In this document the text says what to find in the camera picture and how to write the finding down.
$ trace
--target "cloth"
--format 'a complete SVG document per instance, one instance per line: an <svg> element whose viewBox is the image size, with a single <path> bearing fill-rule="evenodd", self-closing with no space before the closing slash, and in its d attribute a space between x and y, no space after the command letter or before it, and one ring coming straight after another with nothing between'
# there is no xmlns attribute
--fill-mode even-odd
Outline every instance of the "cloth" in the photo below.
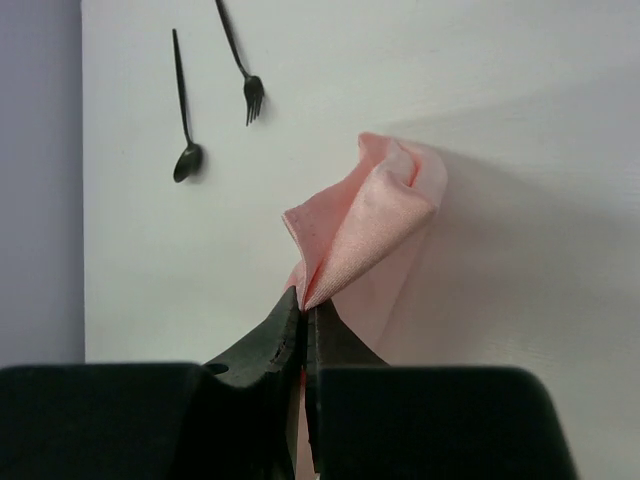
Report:
<svg viewBox="0 0 640 480"><path fill-rule="evenodd" d="M363 133L360 161L341 182L283 215L301 261L287 282L308 310L333 298L345 323L376 353L447 184L424 145ZM298 478L313 478L304 408Z"/></svg>

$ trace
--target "fork handle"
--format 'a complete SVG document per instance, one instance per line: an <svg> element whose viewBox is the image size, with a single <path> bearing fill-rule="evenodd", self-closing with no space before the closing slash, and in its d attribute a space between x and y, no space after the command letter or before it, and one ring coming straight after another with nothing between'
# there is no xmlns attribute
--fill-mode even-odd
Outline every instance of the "fork handle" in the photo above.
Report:
<svg viewBox="0 0 640 480"><path fill-rule="evenodd" d="M222 0L216 0L216 7L218 7L218 13L220 14L220 20L222 21L222 27L224 28L224 33L227 35L227 40L229 41L229 46L231 47L233 59L236 61L236 65L238 66L238 69L240 69L240 73L242 73L244 78L248 78L250 77L250 75L242 65L242 61L240 61L238 47L236 46L236 41L233 38L233 27L231 26L231 20L229 20L227 9L225 8Z"/></svg>

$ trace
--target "fork head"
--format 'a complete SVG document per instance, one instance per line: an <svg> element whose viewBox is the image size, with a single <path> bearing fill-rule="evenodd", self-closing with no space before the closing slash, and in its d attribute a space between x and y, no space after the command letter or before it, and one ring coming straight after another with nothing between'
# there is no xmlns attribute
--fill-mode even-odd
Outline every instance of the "fork head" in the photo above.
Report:
<svg viewBox="0 0 640 480"><path fill-rule="evenodd" d="M264 87L260 77L251 75L245 79L244 98L247 101L247 125L249 125L260 115L260 108L264 99Z"/></svg>

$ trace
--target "black fork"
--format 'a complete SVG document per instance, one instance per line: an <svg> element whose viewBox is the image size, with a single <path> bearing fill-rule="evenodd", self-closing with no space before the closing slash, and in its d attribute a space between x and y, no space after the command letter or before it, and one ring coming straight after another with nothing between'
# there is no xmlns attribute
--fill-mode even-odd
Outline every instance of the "black fork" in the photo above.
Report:
<svg viewBox="0 0 640 480"><path fill-rule="evenodd" d="M233 36L233 27L227 14L227 9L224 6L222 0L216 0L216 6L218 7L218 13L220 14L220 20L222 21L222 27L224 33L229 41L231 47L231 53L233 59L236 61L236 65L244 77L244 98L247 101L247 126L253 122L258 115L260 115L260 109L262 107L262 100L264 99L264 86L262 80L257 75L251 75L247 72L247 69L242 65L240 55L238 53L238 47Z"/></svg>

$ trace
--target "spoon bowl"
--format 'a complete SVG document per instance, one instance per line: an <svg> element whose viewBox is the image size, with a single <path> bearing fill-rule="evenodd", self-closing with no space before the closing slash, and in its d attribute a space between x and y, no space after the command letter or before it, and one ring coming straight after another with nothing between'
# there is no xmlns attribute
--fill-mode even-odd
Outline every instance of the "spoon bowl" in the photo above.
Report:
<svg viewBox="0 0 640 480"><path fill-rule="evenodd" d="M180 155L176 168L173 170L173 180L180 183L191 175L197 175L202 168L204 150L197 143L189 143Z"/></svg>

